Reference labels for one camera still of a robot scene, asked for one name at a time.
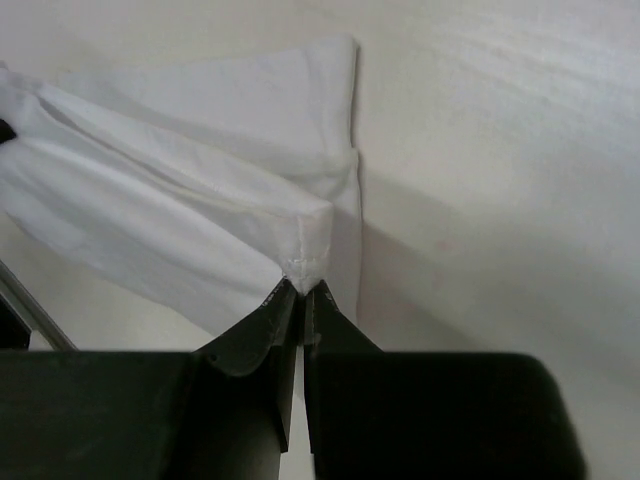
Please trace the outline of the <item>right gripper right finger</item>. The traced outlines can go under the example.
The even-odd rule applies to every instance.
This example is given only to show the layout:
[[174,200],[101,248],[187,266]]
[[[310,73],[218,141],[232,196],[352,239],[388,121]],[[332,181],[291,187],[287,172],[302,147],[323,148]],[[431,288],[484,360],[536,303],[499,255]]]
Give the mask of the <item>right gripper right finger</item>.
[[536,358],[387,352],[325,283],[304,302],[304,391],[319,479],[583,479],[560,388]]

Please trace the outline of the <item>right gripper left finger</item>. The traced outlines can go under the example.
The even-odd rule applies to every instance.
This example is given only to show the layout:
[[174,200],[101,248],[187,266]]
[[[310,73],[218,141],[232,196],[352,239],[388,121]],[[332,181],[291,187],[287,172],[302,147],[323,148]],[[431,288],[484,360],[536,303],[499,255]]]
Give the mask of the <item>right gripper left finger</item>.
[[255,311],[199,349],[188,478],[278,478],[289,447],[297,303],[295,288],[282,280]]

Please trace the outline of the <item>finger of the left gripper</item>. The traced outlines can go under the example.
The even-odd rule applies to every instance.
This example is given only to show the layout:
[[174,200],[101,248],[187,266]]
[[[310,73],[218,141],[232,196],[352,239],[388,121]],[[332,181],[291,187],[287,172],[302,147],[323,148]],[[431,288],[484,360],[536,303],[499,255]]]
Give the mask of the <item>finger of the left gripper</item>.
[[12,127],[4,120],[0,120],[0,145],[10,142],[16,138],[17,134]]

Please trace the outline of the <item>white skirt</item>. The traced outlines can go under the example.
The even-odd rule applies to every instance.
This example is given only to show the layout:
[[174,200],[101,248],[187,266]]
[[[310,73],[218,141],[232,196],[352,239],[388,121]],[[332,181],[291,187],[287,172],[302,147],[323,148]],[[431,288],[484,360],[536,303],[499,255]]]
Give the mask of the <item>white skirt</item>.
[[281,280],[357,314],[357,46],[162,67],[3,69],[1,209],[63,258],[212,334]]

